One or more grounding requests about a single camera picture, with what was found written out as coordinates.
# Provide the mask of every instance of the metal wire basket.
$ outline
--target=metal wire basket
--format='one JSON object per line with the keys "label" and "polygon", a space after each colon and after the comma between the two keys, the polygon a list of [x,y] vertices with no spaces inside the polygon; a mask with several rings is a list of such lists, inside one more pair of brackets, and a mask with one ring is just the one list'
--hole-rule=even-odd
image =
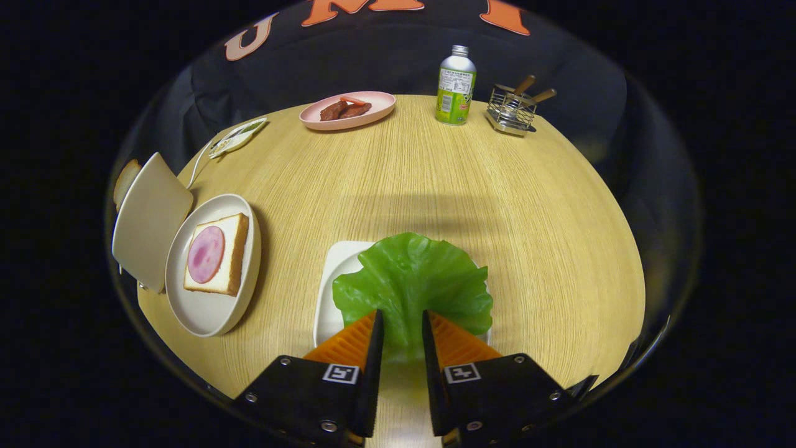
{"label": "metal wire basket", "polygon": [[497,131],[523,136],[532,129],[531,122],[537,111],[537,103],[530,96],[515,95],[513,88],[495,84],[490,102],[486,106],[486,118]]}

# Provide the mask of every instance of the bottle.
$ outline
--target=bottle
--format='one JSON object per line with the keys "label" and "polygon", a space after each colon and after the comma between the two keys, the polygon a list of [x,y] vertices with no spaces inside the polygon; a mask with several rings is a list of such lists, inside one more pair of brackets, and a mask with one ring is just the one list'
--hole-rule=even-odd
{"label": "bottle", "polygon": [[436,116],[445,124],[467,122],[475,88],[475,64],[467,53],[466,46],[454,45],[453,54],[439,66]]}

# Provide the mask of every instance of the white cable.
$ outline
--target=white cable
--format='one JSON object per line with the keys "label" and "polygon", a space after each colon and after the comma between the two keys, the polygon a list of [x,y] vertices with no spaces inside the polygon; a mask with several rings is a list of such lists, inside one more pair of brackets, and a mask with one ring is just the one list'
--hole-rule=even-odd
{"label": "white cable", "polygon": [[193,181],[196,179],[196,176],[197,176],[197,167],[199,167],[199,161],[201,160],[201,157],[204,155],[205,151],[207,151],[207,148],[210,147],[210,142],[212,142],[212,141],[213,141],[213,139],[210,139],[210,141],[207,142],[205,147],[203,147],[201,149],[201,152],[199,152],[199,157],[197,157],[197,162],[193,165],[193,172],[191,173],[191,180],[188,181],[188,185],[185,186],[186,190],[189,189],[193,185]]}

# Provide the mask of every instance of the orange gripper pad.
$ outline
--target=orange gripper pad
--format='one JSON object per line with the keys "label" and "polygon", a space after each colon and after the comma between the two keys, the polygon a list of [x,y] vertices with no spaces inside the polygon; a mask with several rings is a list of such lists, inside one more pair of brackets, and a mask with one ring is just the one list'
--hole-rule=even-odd
{"label": "orange gripper pad", "polygon": [[318,345],[312,352],[307,353],[304,359],[321,363],[359,366],[362,371],[365,371],[365,361],[368,359],[370,335],[373,332],[375,319],[376,310],[374,309],[360,320],[340,330],[323,344]]}
{"label": "orange gripper pad", "polygon": [[436,312],[429,311],[428,316],[431,319],[431,330],[434,333],[434,344],[437,347],[440,370],[448,366],[502,357],[486,342]]}

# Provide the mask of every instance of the black background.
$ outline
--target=black background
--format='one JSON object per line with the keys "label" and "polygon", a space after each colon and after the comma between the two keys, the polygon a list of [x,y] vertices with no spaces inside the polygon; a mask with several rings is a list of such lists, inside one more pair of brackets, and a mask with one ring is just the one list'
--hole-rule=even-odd
{"label": "black background", "polygon": [[[7,12],[6,123],[32,120],[4,163],[13,212],[0,445],[272,446],[147,351],[111,288],[101,219],[119,142],[148,99],[212,43],[285,3],[33,2]],[[635,375],[537,443],[787,445],[793,3],[526,6],[648,87],[688,145],[706,209],[700,284],[678,326]]]}

